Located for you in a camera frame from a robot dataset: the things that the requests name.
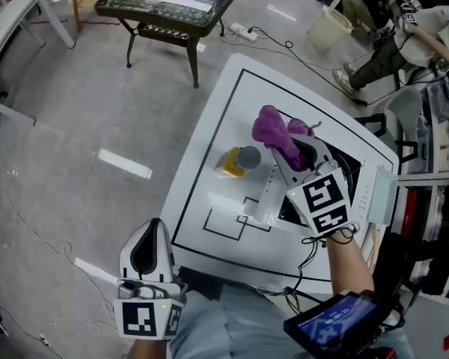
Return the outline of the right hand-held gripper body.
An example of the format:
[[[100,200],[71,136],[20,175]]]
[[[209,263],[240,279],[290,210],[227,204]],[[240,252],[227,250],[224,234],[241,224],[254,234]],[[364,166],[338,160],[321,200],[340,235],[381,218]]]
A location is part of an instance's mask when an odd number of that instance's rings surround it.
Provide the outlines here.
[[[342,227],[359,228],[352,213],[347,179],[334,160],[315,171],[286,172],[286,230],[329,236]]]

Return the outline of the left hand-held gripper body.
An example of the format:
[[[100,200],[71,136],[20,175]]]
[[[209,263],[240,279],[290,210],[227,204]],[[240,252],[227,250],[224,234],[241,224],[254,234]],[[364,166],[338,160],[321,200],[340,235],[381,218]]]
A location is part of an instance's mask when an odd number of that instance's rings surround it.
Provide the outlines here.
[[[137,340],[168,341],[175,337],[186,304],[188,286],[119,277],[113,311],[119,335]]]

